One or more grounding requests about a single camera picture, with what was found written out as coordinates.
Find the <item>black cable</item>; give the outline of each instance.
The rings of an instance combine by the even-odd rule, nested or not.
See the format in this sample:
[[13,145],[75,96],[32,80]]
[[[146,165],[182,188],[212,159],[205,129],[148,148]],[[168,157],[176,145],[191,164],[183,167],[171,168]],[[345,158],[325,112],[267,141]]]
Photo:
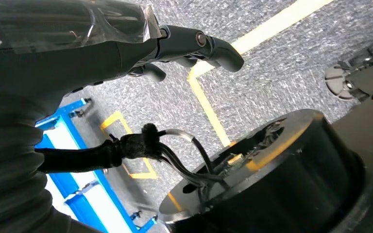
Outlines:
[[170,166],[172,169],[174,169],[182,178],[184,178],[185,180],[187,180],[190,184],[196,186],[196,187],[201,187],[202,185],[198,182],[198,181],[195,181],[195,180],[190,180],[189,177],[185,176],[184,173],[182,173],[180,170],[178,170],[177,168],[175,168],[171,162],[165,158],[164,156],[162,155],[159,155],[158,156],[159,160],[160,161],[163,161],[164,163],[166,163],[168,166]]
[[214,174],[214,168],[212,167],[211,160],[209,159],[208,154],[206,153],[205,149],[201,145],[201,143],[194,137],[191,141],[195,147],[198,149],[198,151],[201,153],[201,156],[203,158],[203,161],[205,163],[206,169],[209,174]]
[[[167,151],[164,151],[164,149],[162,149],[162,153],[163,154],[167,154]],[[194,179],[194,178],[191,178],[189,177],[188,175],[184,174],[181,170],[179,170],[178,168],[176,168],[167,158],[165,158],[164,156],[162,155],[159,155],[158,156],[159,160],[160,161],[164,161],[166,164],[168,164],[172,169],[174,169],[176,172],[178,172],[179,175],[182,176],[182,178],[184,178],[185,180],[187,180],[189,183],[191,183],[192,185],[196,186],[196,187],[201,187],[202,184],[200,181]]]
[[160,131],[159,133],[160,133],[160,135],[165,135],[164,132],[165,132],[165,134],[177,135],[177,136],[183,137],[183,138],[191,141],[194,144],[194,146],[198,149],[198,151],[200,152],[208,173],[209,174],[215,174],[214,168],[212,167],[212,163],[211,163],[211,160],[209,159],[208,154],[206,153],[206,151],[203,148],[203,146],[201,145],[201,143],[195,138],[195,136],[193,136],[192,134],[190,134],[188,132],[185,132],[183,130],[178,130],[178,129],[167,129],[165,131]]
[[179,160],[178,156],[176,156],[176,154],[165,144],[159,142],[158,143],[159,147],[162,149],[162,151],[166,152],[169,160],[172,162],[172,164],[177,168],[179,169],[180,171],[182,171],[182,173],[184,173],[185,175],[193,178],[193,179],[199,179],[201,181],[203,181],[204,183],[214,183],[214,182],[220,182],[223,180],[223,178],[221,176],[218,176],[218,175],[213,175],[213,174],[198,174],[198,173],[192,173],[190,171],[188,171],[184,165],[182,164],[182,162]]

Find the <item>bolt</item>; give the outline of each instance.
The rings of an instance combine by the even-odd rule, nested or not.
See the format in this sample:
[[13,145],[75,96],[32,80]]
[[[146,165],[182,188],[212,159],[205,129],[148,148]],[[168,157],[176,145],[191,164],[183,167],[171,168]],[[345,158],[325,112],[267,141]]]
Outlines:
[[350,83],[349,81],[346,81],[345,82],[345,85],[348,87],[348,89],[353,89],[353,85],[352,85],[352,83]]
[[197,43],[200,47],[204,47],[206,45],[206,36],[205,36],[204,33],[198,32],[197,36],[196,36],[196,39],[197,39]]

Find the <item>plastic wrap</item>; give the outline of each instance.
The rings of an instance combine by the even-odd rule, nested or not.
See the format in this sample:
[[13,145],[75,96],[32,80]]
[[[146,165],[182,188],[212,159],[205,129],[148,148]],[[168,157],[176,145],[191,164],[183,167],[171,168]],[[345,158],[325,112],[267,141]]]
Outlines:
[[159,38],[149,5],[117,0],[0,0],[0,49],[16,53]]

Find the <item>yellow tape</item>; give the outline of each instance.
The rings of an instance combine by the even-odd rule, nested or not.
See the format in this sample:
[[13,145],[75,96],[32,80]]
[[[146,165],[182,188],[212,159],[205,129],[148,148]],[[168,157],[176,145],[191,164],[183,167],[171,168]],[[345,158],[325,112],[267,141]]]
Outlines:
[[[101,124],[100,126],[101,131],[106,135],[105,128],[110,126],[112,123],[114,123],[117,120],[121,122],[125,131],[128,134],[132,134],[132,130],[129,128],[128,123],[126,123],[126,120],[123,118],[122,113],[119,111],[114,112]],[[128,173],[128,175],[133,179],[157,179],[158,176],[147,158],[144,158],[144,163],[148,168],[148,172],[146,173],[130,173],[128,168],[124,164],[122,164],[122,166],[124,170],[126,171],[126,173]]]
[[214,127],[215,133],[220,138],[222,144],[225,147],[228,146],[231,143],[231,141],[226,135],[226,132],[222,127],[221,122],[217,117],[217,114],[214,112],[214,109],[212,109],[212,106],[209,103],[205,93],[203,92],[198,80],[196,78],[188,78],[188,82],[191,85],[192,91],[197,97],[199,103],[201,104],[206,116],[208,117],[209,122],[211,123],[212,127]]
[[182,207],[179,205],[179,203],[176,201],[176,199],[173,197],[172,193],[169,192],[168,193],[168,197],[170,198],[170,200],[172,201],[172,203],[174,204],[175,208],[178,210],[178,211],[181,211],[182,210]]
[[[239,52],[239,54],[243,54],[333,1],[334,0],[297,0],[288,8],[282,10],[243,37],[239,38],[237,41],[232,43],[232,46]],[[198,62],[191,69],[187,80],[217,136],[220,138],[224,146],[228,146],[230,140],[197,79],[199,76],[213,68],[214,67],[207,62]]]

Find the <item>black cylindrical base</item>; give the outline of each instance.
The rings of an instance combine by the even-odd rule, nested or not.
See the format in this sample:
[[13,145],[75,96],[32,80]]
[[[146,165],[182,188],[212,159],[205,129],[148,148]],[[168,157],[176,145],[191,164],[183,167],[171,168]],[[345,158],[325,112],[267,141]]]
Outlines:
[[170,192],[158,215],[170,232],[318,233],[342,219],[359,194],[360,163],[321,113],[293,112],[267,127],[277,121],[281,132],[267,148],[248,152],[265,142],[264,126],[216,156],[245,158],[227,172],[229,187],[214,185],[205,200],[200,189],[184,193],[185,181]]

